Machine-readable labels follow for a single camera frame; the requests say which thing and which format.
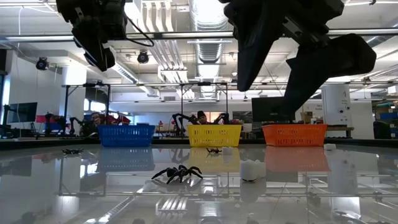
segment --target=monitor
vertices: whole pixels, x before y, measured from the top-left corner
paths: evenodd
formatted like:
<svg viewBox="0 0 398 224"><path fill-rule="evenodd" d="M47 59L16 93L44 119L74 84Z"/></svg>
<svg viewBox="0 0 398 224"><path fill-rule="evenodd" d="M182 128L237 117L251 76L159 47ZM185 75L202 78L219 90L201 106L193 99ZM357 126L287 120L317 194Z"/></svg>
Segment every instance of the monitor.
<svg viewBox="0 0 398 224"><path fill-rule="evenodd" d="M252 98L253 121L293 121L295 119L294 113L285 114L282 111L283 102L283 97Z"/></svg>
<svg viewBox="0 0 398 224"><path fill-rule="evenodd" d="M16 103L9 106L7 123L35 122L37 103Z"/></svg>

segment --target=reflective table surface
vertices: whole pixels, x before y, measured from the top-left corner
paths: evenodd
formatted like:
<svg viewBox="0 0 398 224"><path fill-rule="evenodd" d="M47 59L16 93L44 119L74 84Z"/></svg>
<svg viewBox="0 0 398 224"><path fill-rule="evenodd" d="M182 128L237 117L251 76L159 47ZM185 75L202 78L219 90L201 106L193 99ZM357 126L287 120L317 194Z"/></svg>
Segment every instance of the reflective table surface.
<svg viewBox="0 0 398 224"><path fill-rule="evenodd" d="M84 150L66 155L62 149ZM0 223L393 224L398 149L391 151L84 145L0 152ZM241 180L248 161L265 177ZM203 179L193 174L166 184L168 172L151 179L180 165L199 167Z"/></svg>

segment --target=orange basket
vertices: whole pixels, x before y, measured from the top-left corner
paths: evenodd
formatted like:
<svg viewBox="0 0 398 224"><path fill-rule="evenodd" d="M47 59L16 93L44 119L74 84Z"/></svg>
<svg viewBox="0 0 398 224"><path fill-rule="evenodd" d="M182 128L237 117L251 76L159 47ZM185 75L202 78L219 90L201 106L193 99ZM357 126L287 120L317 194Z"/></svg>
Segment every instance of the orange basket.
<svg viewBox="0 0 398 224"><path fill-rule="evenodd" d="M323 147L267 146L266 167L274 172L328 172Z"/></svg>
<svg viewBox="0 0 398 224"><path fill-rule="evenodd" d="M271 146L323 146L327 124L272 124L262 127Z"/></svg>

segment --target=black cable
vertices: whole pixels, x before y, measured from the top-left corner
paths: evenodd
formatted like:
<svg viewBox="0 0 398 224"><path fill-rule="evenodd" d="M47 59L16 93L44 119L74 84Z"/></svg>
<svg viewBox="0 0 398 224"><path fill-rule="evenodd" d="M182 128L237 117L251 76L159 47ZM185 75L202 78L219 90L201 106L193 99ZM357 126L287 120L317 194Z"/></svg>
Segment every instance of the black cable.
<svg viewBox="0 0 398 224"><path fill-rule="evenodd" d="M142 42L138 42L136 40L131 40L131 39L128 39L127 37L126 37L126 40L131 41L131 42L133 42L135 44L139 44L139 45L145 46L145 47L153 47L155 45L154 41L150 37L148 37L148 35L146 35L137 25L135 25L135 23L133 23L133 21L126 14L124 14L124 16L127 17L129 22L131 23L131 25L134 28L136 28L138 30L138 32L140 32L140 34L144 35L144 37L150 42L150 44L145 44L145 43L142 43Z"/></svg>

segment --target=security camera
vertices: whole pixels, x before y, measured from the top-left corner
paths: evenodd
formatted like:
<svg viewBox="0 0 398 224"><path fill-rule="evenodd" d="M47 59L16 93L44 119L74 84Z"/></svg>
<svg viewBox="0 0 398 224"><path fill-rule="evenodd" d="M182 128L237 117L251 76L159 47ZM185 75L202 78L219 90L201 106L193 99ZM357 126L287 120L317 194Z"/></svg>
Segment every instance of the security camera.
<svg viewBox="0 0 398 224"><path fill-rule="evenodd" d="M47 69L49 69L47 57L40 57L39 61L36 63L36 68L41 71L46 71Z"/></svg>
<svg viewBox="0 0 398 224"><path fill-rule="evenodd" d="M148 57L148 53L147 53L146 50L141 50L141 51L139 52L139 55L138 55L138 57L137 57L137 61L138 61L139 63L148 63L149 57Z"/></svg>

